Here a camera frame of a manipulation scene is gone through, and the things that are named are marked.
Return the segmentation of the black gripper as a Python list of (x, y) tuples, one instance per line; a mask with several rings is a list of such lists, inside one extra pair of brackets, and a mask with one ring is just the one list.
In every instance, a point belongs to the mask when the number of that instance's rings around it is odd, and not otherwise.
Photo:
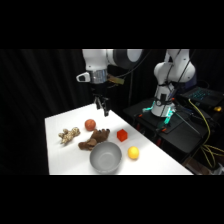
[(91, 90), (93, 93), (93, 96), (95, 97), (94, 103), (96, 104), (97, 110), (102, 109), (104, 110), (104, 116), (107, 117), (109, 115), (109, 99), (107, 97), (107, 90), (108, 85), (107, 83), (101, 83), (101, 84), (92, 84)]

